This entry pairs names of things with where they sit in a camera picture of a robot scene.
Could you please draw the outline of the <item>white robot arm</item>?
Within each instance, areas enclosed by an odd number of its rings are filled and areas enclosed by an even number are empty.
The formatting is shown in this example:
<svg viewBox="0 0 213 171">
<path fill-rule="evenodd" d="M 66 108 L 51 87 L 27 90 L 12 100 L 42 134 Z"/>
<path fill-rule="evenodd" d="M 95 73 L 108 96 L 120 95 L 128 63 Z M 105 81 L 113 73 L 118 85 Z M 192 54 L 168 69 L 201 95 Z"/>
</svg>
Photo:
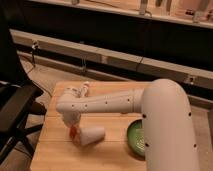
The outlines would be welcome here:
<svg viewBox="0 0 213 171">
<path fill-rule="evenodd" d="M 67 88 L 56 110 L 66 124 L 74 114 L 139 113 L 145 139 L 147 171 L 200 171 L 190 103 L 184 89 L 170 79 L 145 88 L 82 97 Z"/>
</svg>

